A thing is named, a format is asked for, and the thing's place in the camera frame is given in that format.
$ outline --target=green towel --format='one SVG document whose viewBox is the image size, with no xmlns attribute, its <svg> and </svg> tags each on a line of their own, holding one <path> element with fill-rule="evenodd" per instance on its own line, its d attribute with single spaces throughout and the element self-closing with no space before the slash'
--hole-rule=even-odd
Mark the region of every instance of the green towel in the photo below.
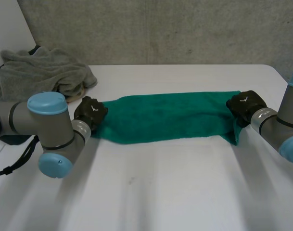
<svg viewBox="0 0 293 231">
<path fill-rule="evenodd" d="M 93 137 L 131 144 L 220 135 L 237 145 L 241 128 L 225 104 L 238 93 L 133 95 L 104 102 L 109 112 Z"/>
</svg>

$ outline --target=white table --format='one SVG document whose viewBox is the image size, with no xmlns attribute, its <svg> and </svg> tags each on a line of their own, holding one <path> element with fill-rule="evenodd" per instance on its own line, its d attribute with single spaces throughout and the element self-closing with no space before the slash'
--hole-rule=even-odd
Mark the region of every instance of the white table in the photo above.
<svg viewBox="0 0 293 231">
<path fill-rule="evenodd" d="M 99 101 L 134 94 L 255 90 L 278 110 L 286 83 L 266 65 L 92 66 Z M 80 102 L 70 104 L 71 115 Z M 0 170 L 27 143 L 0 153 Z M 251 127 L 219 136 L 118 145 L 91 139 L 66 179 L 29 162 L 0 177 L 0 231 L 293 231 L 293 164 Z"/>
</svg>

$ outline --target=concrete wall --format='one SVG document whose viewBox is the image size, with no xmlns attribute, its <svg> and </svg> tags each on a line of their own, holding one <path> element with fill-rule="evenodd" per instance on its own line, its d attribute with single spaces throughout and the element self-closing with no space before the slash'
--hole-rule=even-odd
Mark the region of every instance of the concrete wall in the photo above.
<svg viewBox="0 0 293 231">
<path fill-rule="evenodd" d="M 293 73 L 293 0 L 18 0 L 35 41 L 87 64 L 268 64 Z"/>
</svg>

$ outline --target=black cable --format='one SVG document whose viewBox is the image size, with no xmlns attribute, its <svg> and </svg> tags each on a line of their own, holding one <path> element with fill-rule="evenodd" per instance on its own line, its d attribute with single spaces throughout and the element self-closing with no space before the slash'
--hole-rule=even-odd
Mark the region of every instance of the black cable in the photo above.
<svg viewBox="0 0 293 231">
<path fill-rule="evenodd" d="M 15 171 L 16 169 L 23 166 L 31 158 L 31 156 L 35 150 L 36 144 L 38 142 L 39 142 L 38 136 L 35 136 L 33 138 L 33 140 L 29 143 L 29 145 L 27 146 L 25 151 L 22 153 L 20 158 L 12 166 L 8 166 L 5 169 L 3 169 L 2 171 L 0 171 L 0 176 L 9 175 L 13 171 Z"/>
</svg>

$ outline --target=crumpled gray cloth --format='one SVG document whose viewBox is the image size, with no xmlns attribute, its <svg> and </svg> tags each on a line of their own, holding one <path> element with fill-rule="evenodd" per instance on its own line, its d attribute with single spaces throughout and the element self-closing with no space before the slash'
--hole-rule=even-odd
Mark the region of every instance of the crumpled gray cloth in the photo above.
<svg viewBox="0 0 293 231">
<path fill-rule="evenodd" d="M 33 54 L 1 51 L 0 101 L 25 102 L 34 94 L 58 91 L 76 96 L 97 84 L 90 68 L 61 49 L 40 47 Z"/>
</svg>

